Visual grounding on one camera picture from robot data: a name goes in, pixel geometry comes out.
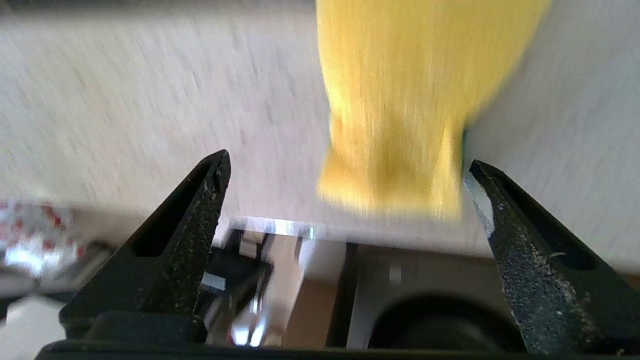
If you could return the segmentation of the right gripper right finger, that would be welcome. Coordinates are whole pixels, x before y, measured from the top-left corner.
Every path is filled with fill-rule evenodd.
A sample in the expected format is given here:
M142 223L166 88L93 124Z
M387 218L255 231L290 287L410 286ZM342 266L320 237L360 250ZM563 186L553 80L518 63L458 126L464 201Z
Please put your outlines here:
M529 353L639 355L640 294L624 276L502 170L475 160L464 184Z

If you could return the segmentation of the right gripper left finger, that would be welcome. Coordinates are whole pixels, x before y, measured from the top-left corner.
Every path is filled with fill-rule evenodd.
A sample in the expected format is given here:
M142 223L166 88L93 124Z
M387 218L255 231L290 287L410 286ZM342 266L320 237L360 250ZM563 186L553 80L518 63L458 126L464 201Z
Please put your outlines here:
M67 339L106 313L192 316L230 177L226 150L204 157L62 308Z

